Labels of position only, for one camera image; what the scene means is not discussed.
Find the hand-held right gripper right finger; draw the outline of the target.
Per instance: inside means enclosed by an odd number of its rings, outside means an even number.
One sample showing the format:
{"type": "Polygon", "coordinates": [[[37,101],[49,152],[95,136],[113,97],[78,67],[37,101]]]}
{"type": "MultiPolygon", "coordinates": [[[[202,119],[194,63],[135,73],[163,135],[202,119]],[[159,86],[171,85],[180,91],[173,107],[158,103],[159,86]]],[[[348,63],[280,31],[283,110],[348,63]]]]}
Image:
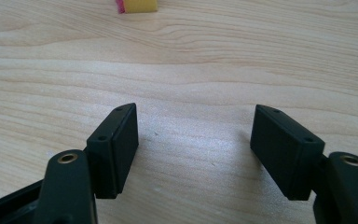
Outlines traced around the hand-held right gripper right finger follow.
{"type": "Polygon", "coordinates": [[[321,138],[266,105],[255,107],[250,148],[288,200],[316,194],[317,224],[358,224],[358,156],[325,156],[321,138]]]}

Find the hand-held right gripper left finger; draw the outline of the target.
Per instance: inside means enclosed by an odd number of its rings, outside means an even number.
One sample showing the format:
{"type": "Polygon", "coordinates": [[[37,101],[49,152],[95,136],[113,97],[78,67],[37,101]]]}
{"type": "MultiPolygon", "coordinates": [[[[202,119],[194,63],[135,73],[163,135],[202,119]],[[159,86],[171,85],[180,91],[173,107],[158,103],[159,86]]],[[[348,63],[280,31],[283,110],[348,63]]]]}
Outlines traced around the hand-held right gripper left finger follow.
{"type": "Polygon", "coordinates": [[[48,161],[33,224],[97,224],[95,201],[123,191],[138,145],[136,104],[112,110],[83,150],[48,161]]]}

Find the yellow and pink sponge block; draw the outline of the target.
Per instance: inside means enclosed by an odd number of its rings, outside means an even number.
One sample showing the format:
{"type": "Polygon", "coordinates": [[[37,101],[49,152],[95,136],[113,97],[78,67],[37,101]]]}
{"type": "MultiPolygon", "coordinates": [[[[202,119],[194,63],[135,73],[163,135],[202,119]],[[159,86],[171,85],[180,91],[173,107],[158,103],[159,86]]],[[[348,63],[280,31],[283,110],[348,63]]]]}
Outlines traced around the yellow and pink sponge block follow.
{"type": "Polygon", "coordinates": [[[158,0],[116,0],[119,13],[148,13],[158,10],[158,0]]]}

